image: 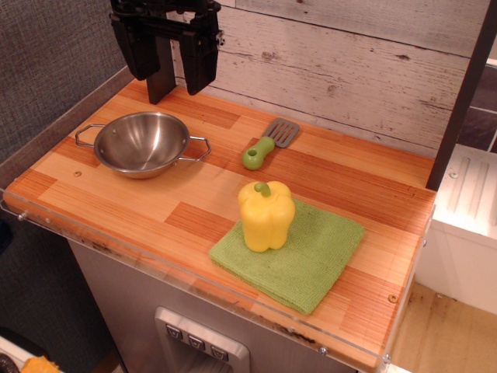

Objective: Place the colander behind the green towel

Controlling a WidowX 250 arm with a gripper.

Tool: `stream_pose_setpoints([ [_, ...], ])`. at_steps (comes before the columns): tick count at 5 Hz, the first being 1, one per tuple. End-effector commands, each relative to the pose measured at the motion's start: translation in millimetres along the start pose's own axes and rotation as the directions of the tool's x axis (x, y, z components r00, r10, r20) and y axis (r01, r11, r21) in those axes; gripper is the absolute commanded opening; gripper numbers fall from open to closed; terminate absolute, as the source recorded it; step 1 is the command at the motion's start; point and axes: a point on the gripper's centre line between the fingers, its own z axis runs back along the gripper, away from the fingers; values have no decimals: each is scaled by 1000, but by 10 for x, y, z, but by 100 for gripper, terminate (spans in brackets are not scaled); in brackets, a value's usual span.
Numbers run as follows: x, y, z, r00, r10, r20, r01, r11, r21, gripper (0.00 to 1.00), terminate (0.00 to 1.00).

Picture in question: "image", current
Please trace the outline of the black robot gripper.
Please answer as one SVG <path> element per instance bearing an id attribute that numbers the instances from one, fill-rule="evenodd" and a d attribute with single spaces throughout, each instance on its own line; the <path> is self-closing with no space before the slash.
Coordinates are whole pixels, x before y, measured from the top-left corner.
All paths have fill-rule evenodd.
<path id="1" fill-rule="evenodd" d="M 188 93 L 193 96 L 217 74 L 224 44 L 216 1 L 111 1 L 111 25 L 131 74 L 144 80 L 160 69 L 155 36 L 180 41 Z"/>

